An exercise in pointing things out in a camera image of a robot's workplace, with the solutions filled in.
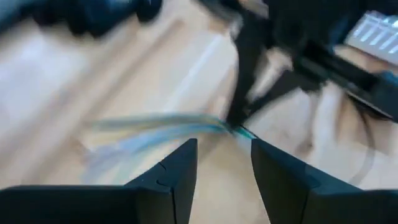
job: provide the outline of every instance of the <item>wire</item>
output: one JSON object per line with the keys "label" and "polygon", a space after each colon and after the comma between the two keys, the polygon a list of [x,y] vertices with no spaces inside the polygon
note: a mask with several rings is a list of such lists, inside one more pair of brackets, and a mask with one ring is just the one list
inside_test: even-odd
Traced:
{"label": "wire", "polygon": [[[133,138],[122,139],[113,144],[94,148],[93,152],[88,155],[88,168],[82,177],[82,181],[86,184],[95,181],[102,173],[120,162],[126,162],[126,158],[131,157],[133,154],[143,149],[192,134],[229,132],[228,125],[224,121],[205,114],[168,114],[161,116],[107,119],[95,121],[91,123],[90,127],[97,131],[119,131],[120,129],[134,129],[137,127],[157,127],[157,130],[146,131],[135,135]],[[234,132],[247,139],[256,138],[255,135],[246,128],[239,128]],[[117,179],[121,179],[120,176],[124,175],[126,172],[126,170],[120,170],[117,174]]]}
{"label": "wire", "polygon": [[257,136],[256,134],[254,134],[252,131],[248,130],[247,127],[241,125],[241,128],[244,129],[245,131],[247,131],[249,134],[251,134],[253,136],[253,139],[261,139],[259,136]]}
{"label": "wire", "polygon": [[349,183],[358,186],[364,178],[367,176],[367,174],[371,171],[374,165],[374,160],[376,158],[376,142],[374,140],[373,133],[371,131],[371,127],[369,125],[368,120],[365,117],[364,110],[361,108],[357,102],[352,101],[358,114],[359,117],[361,118],[363,125],[364,125],[364,130],[366,133],[366,139],[368,142],[368,151],[366,153],[365,161],[362,164],[362,167],[360,170],[349,180]]}

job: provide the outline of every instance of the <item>light wood surface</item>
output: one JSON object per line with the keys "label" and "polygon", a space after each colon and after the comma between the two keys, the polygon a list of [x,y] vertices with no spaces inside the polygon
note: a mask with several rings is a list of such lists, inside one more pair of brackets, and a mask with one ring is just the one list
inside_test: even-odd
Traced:
{"label": "light wood surface", "polygon": [[[81,184],[95,136],[85,121],[151,112],[204,112],[223,117],[236,78],[237,55],[226,26],[187,1],[171,0],[159,19],[134,18],[101,42],[75,40],[26,22],[2,37],[0,48],[0,186]],[[371,71],[387,68],[353,49],[339,53]],[[273,50],[256,92],[288,58]],[[372,121],[376,161],[359,187],[398,188],[397,125]],[[296,91],[248,128],[264,140],[342,180],[366,157],[363,127],[342,92]],[[197,136],[198,181],[191,223],[267,223],[252,173],[248,144],[228,135]],[[180,141],[148,149],[96,184],[123,184],[159,162]]]}

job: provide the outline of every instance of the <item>black cable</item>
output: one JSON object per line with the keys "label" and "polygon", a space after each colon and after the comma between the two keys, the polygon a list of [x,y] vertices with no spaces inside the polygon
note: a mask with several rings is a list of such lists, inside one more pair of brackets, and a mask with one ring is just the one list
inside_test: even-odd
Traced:
{"label": "black cable", "polygon": [[366,177],[366,175],[371,171],[374,160],[376,157],[376,142],[374,140],[373,133],[371,131],[371,127],[369,125],[368,120],[365,117],[365,112],[362,107],[358,105],[358,102],[355,102],[351,100],[359,114],[359,117],[361,118],[363,125],[364,125],[364,130],[366,133],[366,139],[368,142],[368,151],[366,153],[365,161],[362,164],[362,167],[360,170],[349,180],[349,183],[358,186],[363,179]]}

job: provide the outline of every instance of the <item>black tool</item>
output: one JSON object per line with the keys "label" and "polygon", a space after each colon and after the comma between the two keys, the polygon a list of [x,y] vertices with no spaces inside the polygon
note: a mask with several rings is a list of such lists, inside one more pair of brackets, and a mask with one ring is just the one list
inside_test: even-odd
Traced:
{"label": "black tool", "polygon": [[120,186],[19,186],[0,191],[1,223],[182,224],[197,179],[190,139],[144,174]]}

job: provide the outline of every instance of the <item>black plastic jaw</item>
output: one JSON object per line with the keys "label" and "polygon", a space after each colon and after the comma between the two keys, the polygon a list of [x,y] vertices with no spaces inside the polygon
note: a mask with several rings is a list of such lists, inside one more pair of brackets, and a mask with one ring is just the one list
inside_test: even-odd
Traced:
{"label": "black plastic jaw", "polygon": [[0,223],[187,224],[197,140],[124,186],[20,186],[0,191]]}
{"label": "black plastic jaw", "polygon": [[259,139],[251,159],[272,224],[398,223],[398,190],[361,190]]}

